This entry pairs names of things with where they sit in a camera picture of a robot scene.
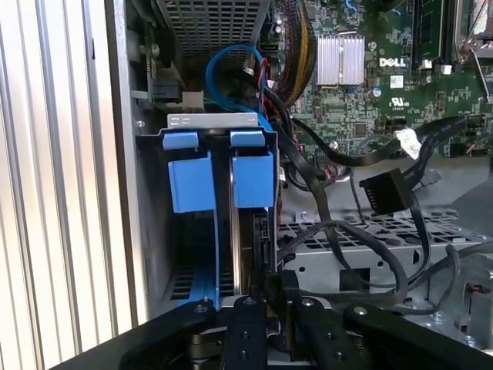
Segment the blue drive bracket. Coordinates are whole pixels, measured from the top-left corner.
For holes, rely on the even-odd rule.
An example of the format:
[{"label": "blue drive bracket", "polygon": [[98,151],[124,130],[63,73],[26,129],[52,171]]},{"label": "blue drive bracket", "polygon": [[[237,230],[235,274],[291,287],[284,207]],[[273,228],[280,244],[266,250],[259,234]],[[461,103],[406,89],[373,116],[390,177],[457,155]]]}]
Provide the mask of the blue drive bracket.
[{"label": "blue drive bracket", "polygon": [[[199,137],[195,131],[164,134],[164,150],[196,149],[198,147]],[[214,222],[215,251],[195,251],[199,263],[194,269],[189,299],[182,300],[179,305],[209,298],[219,309],[219,225],[211,153],[207,151],[204,158],[170,161],[168,162],[168,170],[174,212],[183,214],[212,210]]]},{"label": "blue drive bracket", "polygon": [[[233,131],[231,147],[262,147],[262,131]],[[263,208],[274,204],[273,154],[233,157],[233,201],[237,208]]]},{"label": "blue drive bracket", "polygon": [[[193,149],[198,146],[197,132],[165,133],[163,137],[164,150]],[[168,170],[176,214],[216,209],[213,165],[209,151],[205,158],[168,162]]]}]

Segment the red wire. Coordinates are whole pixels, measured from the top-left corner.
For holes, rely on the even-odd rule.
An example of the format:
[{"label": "red wire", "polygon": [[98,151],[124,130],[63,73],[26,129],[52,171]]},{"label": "red wire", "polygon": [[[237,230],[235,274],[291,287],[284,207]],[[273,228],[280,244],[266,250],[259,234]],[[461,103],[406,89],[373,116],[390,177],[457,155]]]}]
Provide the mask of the red wire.
[{"label": "red wire", "polygon": [[269,120],[269,116],[267,115],[267,109],[265,107],[265,97],[264,97],[263,91],[262,91],[262,78],[267,74],[268,64],[269,64],[269,62],[267,61],[267,59],[262,58],[262,61],[260,62],[260,74],[259,74],[259,79],[258,79],[258,84],[257,84],[257,88],[259,90],[260,105],[262,106],[263,114],[265,115],[267,120]]}]

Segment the silver heatsink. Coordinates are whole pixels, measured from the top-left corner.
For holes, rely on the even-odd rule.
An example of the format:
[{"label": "silver heatsink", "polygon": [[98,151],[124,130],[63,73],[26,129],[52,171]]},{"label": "silver heatsink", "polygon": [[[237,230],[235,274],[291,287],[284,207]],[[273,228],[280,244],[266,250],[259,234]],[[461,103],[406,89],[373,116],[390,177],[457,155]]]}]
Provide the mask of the silver heatsink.
[{"label": "silver heatsink", "polygon": [[364,82],[364,36],[341,33],[319,37],[317,85],[360,85]]},{"label": "silver heatsink", "polygon": [[[226,45],[254,44],[266,18],[270,0],[157,0],[173,29],[183,56],[200,64]],[[228,62],[244,61],[244,51],[232,52]]]}]

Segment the metal side panel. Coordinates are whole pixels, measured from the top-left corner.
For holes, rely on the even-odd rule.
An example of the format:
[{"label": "metal side panel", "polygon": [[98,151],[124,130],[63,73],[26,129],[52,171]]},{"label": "metal side panel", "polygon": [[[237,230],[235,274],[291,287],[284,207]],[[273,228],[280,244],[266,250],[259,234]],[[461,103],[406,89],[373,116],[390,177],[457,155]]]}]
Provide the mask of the metal side panel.
[{"label": "metal side panel", "polygon": [[105,9],[1,3],[0,353],[43,369],[132,327]]}]

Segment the ribbed metal panel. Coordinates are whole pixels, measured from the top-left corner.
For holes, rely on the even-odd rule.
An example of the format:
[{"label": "ribbed metal panel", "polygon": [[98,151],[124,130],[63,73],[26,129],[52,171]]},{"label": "ribbed metal panel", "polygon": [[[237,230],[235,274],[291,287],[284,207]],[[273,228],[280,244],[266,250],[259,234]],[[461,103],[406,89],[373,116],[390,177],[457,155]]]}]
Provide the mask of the ribbed metal panel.
[{"label": "ribbed metal panel", "polygon": [[[254,44],[270,0],[157,0],[166,23],[173,28],[184,56],[191,63],[207,62],[213,53],[236,42]],[[243,62],[246,53],[227,58]]]},{"label": "ribbed metal panel", "polygon": [[0,180],[3,368],[131,328],[103,2],[1,1]]}]

